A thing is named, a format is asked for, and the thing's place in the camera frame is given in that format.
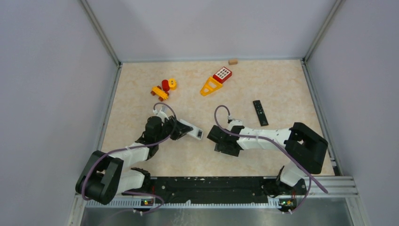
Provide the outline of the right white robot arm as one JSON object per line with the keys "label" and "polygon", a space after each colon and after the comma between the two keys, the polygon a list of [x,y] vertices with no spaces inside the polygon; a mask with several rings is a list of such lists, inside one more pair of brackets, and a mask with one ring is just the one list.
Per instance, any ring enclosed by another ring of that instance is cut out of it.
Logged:
{"label": "right white robot arm", "polygon": [[207,138],[215,143],[215,151],[232,156],[250,149],[282,151],[290,159],[276,181],[282,194],[290,193],[300,179],[320,174],[328,148],[322,136],[301,122],[288,129],[252,129],[232,120],[226,129],[213,126]]}

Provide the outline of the white remote control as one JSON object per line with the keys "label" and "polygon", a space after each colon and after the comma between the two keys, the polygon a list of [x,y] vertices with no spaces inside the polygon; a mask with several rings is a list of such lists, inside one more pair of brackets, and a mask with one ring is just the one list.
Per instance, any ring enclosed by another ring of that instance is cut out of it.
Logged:
{"label": "white remote control", "polygon": [[201,140],[203,138],[204,131],[202,129],[200,129],[199,127],[197,127],[183,119],[180,119],[179,122],[185,126],[192,128],[192,130],[187,133],[189,136],[191,136],[197,140]]}

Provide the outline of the black remote control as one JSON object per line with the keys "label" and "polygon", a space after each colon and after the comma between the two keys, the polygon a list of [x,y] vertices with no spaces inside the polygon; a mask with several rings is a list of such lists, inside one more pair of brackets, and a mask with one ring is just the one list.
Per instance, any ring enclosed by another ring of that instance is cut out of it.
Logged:
{"label": "black remote control", "polygon": [[261,101],[260,100],[254,100],[253,101],[253,106],[255,108],[255,111],[256,111],[257,117],[259,119],[260,125],[261,126],[268,126],[269,123],[268,123],[268,120],[266,118],[266,115],[265,115],[263,106],[261,104]]}

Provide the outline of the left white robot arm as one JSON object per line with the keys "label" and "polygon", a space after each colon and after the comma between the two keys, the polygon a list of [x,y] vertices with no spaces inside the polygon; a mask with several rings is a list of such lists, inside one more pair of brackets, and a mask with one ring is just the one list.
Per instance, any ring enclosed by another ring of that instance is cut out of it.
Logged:
{"label": "left white robot arm", "polygon": [[135,190],[139,194],[150,191],[150,173],[134,168],[138,162],[152,158],[160,141],[178,140],[185,135],[201,140],[203,130],[175,116],[149,117],[142,135],[130,146],[114,153],[94,151],[82,171],[75,191],[87,199],[108,204],[115,195]]}

